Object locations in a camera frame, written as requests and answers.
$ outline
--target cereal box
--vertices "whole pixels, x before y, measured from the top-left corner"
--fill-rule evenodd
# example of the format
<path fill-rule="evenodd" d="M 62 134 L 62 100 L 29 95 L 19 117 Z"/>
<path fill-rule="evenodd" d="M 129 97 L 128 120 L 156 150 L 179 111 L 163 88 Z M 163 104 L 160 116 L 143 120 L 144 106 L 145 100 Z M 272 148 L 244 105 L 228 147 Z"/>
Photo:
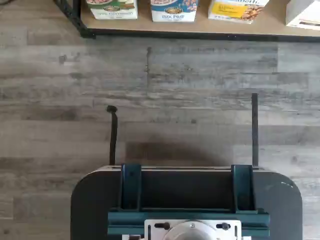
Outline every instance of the cereal box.
<path fill-rule="evenodd" d="M 137 0 L 86 0 L 94 17 L 104 19 L 137 19 Z"/>
<path fill-rule="evenodd" d="M 320 30 L 320 0 L 291 0 L 286 6 L 286 25 Z"/>
<path fill-rule="evenodd" d="M 209 19 L 251 24 L 269 0 L 212 0 Z"/>
<path fill-rule="evenodd" d="M 198 0 L 151 0 L 154 22 L 194 22 Z"/>

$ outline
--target screw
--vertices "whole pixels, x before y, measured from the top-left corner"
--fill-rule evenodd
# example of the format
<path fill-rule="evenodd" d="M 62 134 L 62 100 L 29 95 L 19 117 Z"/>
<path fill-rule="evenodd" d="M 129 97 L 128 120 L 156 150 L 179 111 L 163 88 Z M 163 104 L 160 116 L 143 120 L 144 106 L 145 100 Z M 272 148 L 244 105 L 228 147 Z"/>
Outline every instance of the screw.
<path fill-rule="evenodd" d="M 226 222 L 222 223 L 222 229 L 223 230 L 227 231 L 229 228 L 230 228 L 230 225 L 228 223 L 226 223 Z"/>

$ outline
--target yellow label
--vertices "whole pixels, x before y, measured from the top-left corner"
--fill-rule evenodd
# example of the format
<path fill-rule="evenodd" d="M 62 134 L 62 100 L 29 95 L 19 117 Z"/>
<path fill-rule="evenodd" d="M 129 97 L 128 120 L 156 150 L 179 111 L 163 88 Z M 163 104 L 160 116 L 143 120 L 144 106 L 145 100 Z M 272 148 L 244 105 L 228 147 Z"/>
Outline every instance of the yellow label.
<path fill-rule="evenodd" d="M 212 13 L 213 14 L 219 14 L 228 16 L 231 18 L 241 18 L 242 15 L 245 13 L 247 6 L 235 6 L 230 4 L 223 4 L 216 2 L 212 7 Z"/>

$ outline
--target black metal rod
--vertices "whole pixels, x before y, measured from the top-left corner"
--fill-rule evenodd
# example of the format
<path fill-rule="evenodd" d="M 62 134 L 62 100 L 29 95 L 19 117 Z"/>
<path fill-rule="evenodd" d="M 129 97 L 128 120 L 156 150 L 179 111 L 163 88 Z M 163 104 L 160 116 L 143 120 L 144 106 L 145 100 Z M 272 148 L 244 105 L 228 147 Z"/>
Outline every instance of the black metal rod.
<path fill-rule="evenodd" d="M 72 8 L 78 18 L 81 17 L 81 0 L 73 0 Z"/>
<path fill-rule="evenodd" d="M 117 108 L 109 105 L 106 108 L 108 113 L 111 113 L 111 138 L 110 138 L 110 149 L 109 149 L 109 164 L 116 164 L 116 144 L 117 144 L 117 131 L 118 131 L 118 117 L 116 115 Z"/>
<path fill-rule="evenodd" d="M 259 166 L 258 94 L 252 93 L 252 165 Z"/>

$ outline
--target shelf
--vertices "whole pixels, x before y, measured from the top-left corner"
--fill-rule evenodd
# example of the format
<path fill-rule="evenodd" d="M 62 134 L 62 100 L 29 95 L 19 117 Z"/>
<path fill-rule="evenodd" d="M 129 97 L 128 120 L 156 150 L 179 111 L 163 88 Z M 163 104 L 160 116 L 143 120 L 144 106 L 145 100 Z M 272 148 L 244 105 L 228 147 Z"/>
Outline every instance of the shelf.
<path fill-rule="evenodd" d="M 286 6 L 289 0 L 270 0 L 252 24 L 208 19 L 210 0 L 199 0 L 195 22 L 153 22 L 150 0 L 138 0 L 137 20 L 96 20 L 87 5 L 82 4 L 81 20 L 89 29 L 262 36 L 320 37 L 320 31 L 285 26 Z"/>

